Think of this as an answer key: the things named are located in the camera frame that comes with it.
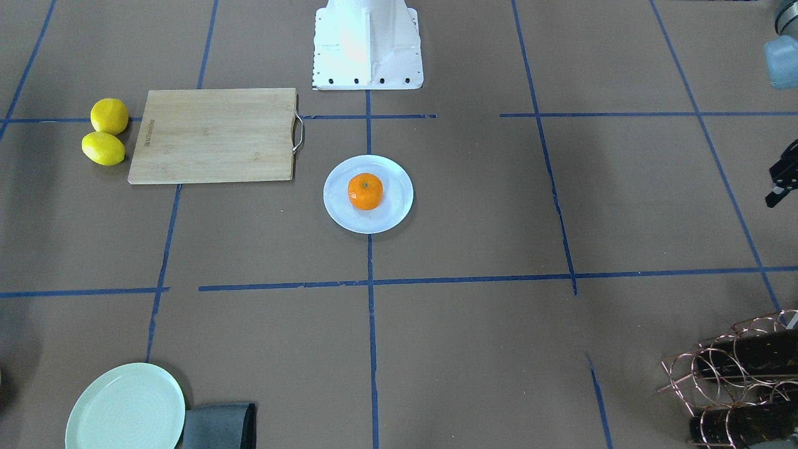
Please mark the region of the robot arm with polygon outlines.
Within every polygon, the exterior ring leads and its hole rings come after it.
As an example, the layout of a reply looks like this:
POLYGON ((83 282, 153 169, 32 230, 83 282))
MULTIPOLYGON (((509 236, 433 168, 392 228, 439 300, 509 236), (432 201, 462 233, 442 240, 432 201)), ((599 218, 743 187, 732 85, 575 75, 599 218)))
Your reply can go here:
MULTIPOLYGON (((797 87, 797 2, 778 1, 774 10, 776 38, 764 45, 767 74, 773 89, 797 87)), ((773 188, 766 205, 774 208, 797 187, 797 141, 793 140, 769 168, 773 188)))

